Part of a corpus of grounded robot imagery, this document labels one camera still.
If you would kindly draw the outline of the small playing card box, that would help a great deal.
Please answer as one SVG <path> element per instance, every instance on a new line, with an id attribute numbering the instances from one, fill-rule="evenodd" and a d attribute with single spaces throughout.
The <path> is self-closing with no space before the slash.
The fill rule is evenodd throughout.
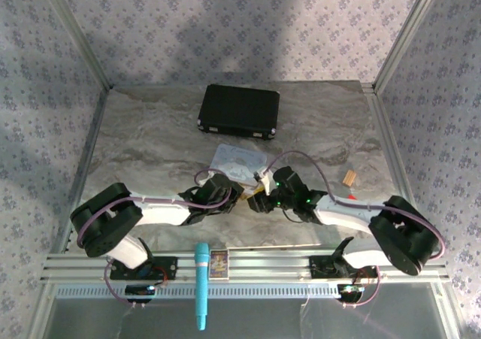
<path id="1" fill-rule="evenodd" d="M 229 251 L 211 250 L 209 278 L 211 280 L 227 280 L 229 278 Z"/>

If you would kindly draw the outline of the aluminium mounting beam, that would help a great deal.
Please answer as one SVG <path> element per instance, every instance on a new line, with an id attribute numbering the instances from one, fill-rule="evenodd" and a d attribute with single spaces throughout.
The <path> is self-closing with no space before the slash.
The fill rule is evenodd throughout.
<path id="1" fill-rule="evenodd" d="M 232 283 L 295 283 L 310 280 L 309 257 L 317 253 L 309 247 L 267 248 L 266 250 L 230 250 L 228 278 Z M 51 283 L 100 283 L 105 257 L 84 254 L 50 254 L 41 271 L 41 279 Z M 400 272 L 387 263 L 378 265 L 384 283 L 433 283 L 449 281 L 446 266 L 439 261 L 426 264 L 417 276 Z"/>

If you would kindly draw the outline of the turquoise pen-shaped tool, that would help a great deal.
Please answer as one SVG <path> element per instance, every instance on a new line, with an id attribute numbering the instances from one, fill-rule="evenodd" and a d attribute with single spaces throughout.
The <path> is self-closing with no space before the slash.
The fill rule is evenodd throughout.
<path id="1" fill-rule="evenodd" d="M 207 243 L 195 247 L 195 316 L 199 331 L 206 329 L 210 249 Z"/>

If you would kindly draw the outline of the black hard case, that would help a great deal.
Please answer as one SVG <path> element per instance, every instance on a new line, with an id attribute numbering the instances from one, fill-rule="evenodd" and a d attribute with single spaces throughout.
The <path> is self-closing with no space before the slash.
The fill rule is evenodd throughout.
<path id="1" fill-rule="evenodd" d="M 277 91 L 210 84 L 198 114 L 200 131 L 271 140 L 277 133 Z"/>

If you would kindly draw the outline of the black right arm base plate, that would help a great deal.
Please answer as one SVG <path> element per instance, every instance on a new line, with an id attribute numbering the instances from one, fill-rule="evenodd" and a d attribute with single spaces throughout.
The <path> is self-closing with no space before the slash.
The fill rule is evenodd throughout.
<path id="1" fill-rule="evenodd" d="M 375 279 L 377 270 L 373 266 L 354 268 L 342 256 L 310 256 L 309 269 L 312 279 Z"/>

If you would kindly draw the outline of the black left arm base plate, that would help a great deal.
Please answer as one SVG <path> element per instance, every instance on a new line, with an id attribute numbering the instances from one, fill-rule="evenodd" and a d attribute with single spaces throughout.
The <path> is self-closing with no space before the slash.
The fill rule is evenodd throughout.
<path id="1" fill-rule="evenodd" d="M 153 256 L 135 269 L 128 268 L 115 260 L 114 270 L 110 272 L 111 280 L 150 280 L 162 282 L 164 279 L 174 280 L 177 274 L 178 257 Z"/>

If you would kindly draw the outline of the aluminium side frame rail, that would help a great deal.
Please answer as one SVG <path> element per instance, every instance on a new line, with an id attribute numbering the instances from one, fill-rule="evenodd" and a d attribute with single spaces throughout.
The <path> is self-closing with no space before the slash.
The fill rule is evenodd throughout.
<path id="1" fill-rule="evenodd" d="M 395 136 L 389 122 L 383 102 L 374 92 L 371 83 L 361 83 L 363 93 L 368 101 L 374 125 L 380 136 L 380 143 L 383 149 L 389 172 L 398 194 L 408 201 L 413 201 L 413 193 L 410 188 L 407 174 L 404 169 L 401 154 L 395 141 Z"/>
<path id="2" fill-rule="evenodd" d="M 110 89 L 103 89 L 98 97 L 92 121 L 89 126 L 89 131 L 86 136 L 86 143 L 83 147 L 82 155 L 80 157 L 79 165 L 71 190 L 68 194 L 68 203 L 65 218 L 61 221 L 61 227 L 58 231 L 58 236 L 55 245 L 52 249 L 53 253 L 64 253 L 67 250 L 68 241 L 72 231 L 72 224 L 70 220 L 71 212 L 79 205 L 81 195 L 85 186 L 87 171 L 92 159 L 93 150 L 98 137 L 101 121 L 104 116 L 104 109 Z"/>

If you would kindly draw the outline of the aluminium corner frame post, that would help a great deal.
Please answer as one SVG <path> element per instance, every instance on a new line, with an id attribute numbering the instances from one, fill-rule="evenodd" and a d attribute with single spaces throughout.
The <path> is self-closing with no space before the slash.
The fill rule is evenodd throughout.
<path id="1" fill-rule="evenodd" d="M 401 30 L 386 57 L 375 81 L 373 91 L 380 95 L 395 73 L 403 55 L 407 52 L 421 23 L 425 19 L 434 0 L 415 0 Z"/>
<path id="2" fill-rule="evenodd" d="M 76 21 L 72 10 L 66 0 L 49 0 L 56 12 L 59 20 L 62 22 L 71 40 L 79 51 L 80 56 L 91 71 L 93 77 L 99 86 L 106 92 L 111 89 L 111 84 L 104 73 L 100 62 L 98 61 L 94 51 L 89 44 L 87 37 L 84 35 L 81 27 Z"/>

